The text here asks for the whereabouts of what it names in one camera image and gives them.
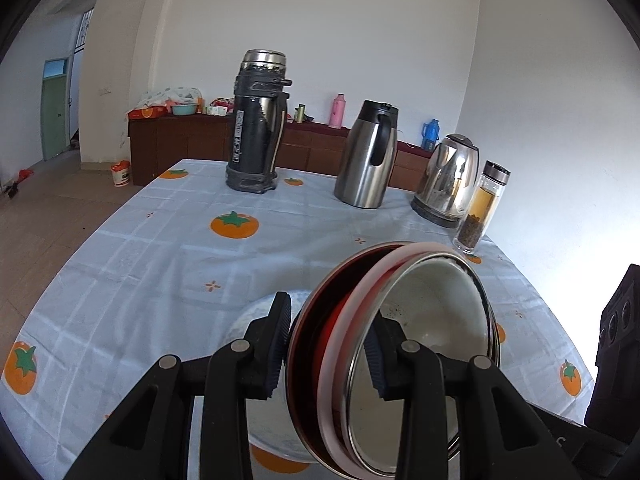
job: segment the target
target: tablecloth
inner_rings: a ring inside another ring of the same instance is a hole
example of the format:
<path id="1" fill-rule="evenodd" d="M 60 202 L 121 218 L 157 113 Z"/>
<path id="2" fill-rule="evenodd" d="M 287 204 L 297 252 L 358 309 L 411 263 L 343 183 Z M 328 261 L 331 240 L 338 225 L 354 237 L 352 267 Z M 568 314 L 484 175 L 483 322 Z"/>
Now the tablecloth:
<path id="1" fill-rule="evenodd" d="M 45 480 L 64 476 L 160 356 L 211 354 L 248 304 L 312 290 L 379 242 L 450 245 L 447 230 L 412 211 L 410 193 L 389 188 L 379 209 L 363 210 L 333 196 L 334 177 L 278 172 L 277 189 L 254 195 L 225 185 L 225 163 L 183 160 L 116 211 L 53 279 L 6 365 L 17 368 L 0 385 L 0 412 Z M 230 225 L 255 233 L 229 238 Z M 527 400 L 581 422 L 593 380 L 575 346 L 491 240 L 476 255 L 500 323 L 501 369 Z M 257 465 L 254 475 L 280 476 Z M 298 475 L 335 478 L 320 465 Z"/>

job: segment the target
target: red box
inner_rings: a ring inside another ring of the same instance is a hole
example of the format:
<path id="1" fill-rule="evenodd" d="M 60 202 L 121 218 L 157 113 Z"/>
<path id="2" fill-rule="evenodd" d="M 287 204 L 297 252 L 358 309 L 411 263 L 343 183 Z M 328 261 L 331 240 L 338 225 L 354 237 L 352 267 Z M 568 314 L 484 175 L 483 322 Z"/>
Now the red box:
<path id="1" fill-rule="evenodd" d="M 151 106 L 149 108 L 136 108 L 127 114 L 129 119 L 155 119 L 167 115 L 166 106 Z"/>

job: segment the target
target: cabinet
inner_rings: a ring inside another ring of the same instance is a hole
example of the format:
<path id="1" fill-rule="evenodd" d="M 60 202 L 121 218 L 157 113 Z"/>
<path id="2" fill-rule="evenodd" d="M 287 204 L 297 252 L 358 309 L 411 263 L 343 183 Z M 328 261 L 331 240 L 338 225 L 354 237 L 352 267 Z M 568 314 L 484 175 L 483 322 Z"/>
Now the cabinet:
<path id="1" fill-rule="evenodd" d="M 320 123 L 287 123 L 276 166 L 335 176 L 348 133 L 347 128 Z M 228 160 L 230 136 L 231 122 L 226 117 L 197 114 L 130 120 L 133 183 L 146 186 L 184 158 Z M 398 142 L 389 185 L 415 191 L 428 156 L 420 148 Z"/>

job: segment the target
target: thermos base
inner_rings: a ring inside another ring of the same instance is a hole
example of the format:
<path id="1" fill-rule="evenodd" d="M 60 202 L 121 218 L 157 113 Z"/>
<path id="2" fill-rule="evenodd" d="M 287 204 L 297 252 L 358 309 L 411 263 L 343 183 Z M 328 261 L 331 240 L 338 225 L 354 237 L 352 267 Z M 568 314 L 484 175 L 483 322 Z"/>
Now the thermos base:
<path id="1" fill-rule="evenodd" d="M 243 173 L 226 167 L 226 184 L 236 191 L 245 193 L 262 194 L 271 189 L 276 189 L 276 177 L 274 171 L 270 175 L 263 173 Z"/>
<path id="2" fill-rule="evenodd" d="M 460 224 L 460 219 L 457 220 L 448 220 L 441 216 L 437 216 L 432 213 L 426 206 L 420 202 L 415 196 L 414 199 L 411 200 L 411 209 L 418 213 L 422 218 L 428 220 L 429 222 L 433 222 L 436 225 L 441 227 L 446 227 L 447 229 L 455 229 Z"/>

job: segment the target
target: blue thermos bottle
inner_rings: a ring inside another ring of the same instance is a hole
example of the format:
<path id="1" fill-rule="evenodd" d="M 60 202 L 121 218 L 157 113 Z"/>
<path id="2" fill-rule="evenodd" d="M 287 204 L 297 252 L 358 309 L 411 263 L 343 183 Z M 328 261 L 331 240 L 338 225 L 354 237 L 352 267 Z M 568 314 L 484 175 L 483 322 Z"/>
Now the blue thermos bottle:
<path id="1" fill-rule="evenodd" d="M 432 120 L 429 124 L 424 123 L 422 125 L 422 149 L 427 152 L 432 152 L 438 142 L 438 134 L 440 133 L 440 125 L 436 119 Z"/>

